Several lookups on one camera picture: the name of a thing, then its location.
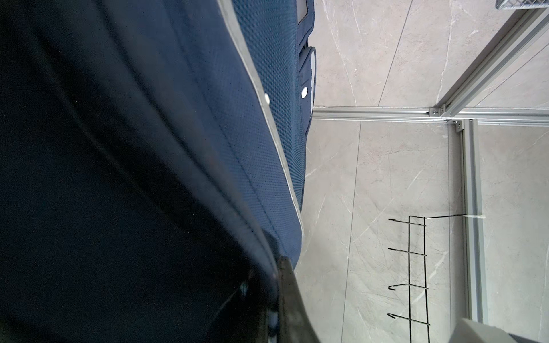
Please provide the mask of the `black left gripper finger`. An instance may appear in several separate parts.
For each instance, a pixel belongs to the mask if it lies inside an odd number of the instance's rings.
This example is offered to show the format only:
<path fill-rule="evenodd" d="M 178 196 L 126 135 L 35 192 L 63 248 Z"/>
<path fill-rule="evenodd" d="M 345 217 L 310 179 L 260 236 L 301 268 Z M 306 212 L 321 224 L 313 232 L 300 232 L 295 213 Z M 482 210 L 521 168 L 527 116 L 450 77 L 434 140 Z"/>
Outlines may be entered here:
<path fill-rule="evenodd" d="M 307 316 L 293 266 L 288 257 L 280 257 L 278 268 L 278 342 L 319 343 Z"/>

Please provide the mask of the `navy blue student backpack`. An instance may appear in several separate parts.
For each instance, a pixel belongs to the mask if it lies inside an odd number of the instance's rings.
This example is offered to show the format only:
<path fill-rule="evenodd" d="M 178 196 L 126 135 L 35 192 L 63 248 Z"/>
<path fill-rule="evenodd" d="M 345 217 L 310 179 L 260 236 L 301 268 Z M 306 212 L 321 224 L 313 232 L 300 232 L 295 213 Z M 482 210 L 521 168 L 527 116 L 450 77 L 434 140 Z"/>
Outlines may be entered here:
<path fill-rule="evenodd" d="M 278 342 L 312 1 L 1 3 L 1 341 Z"/>

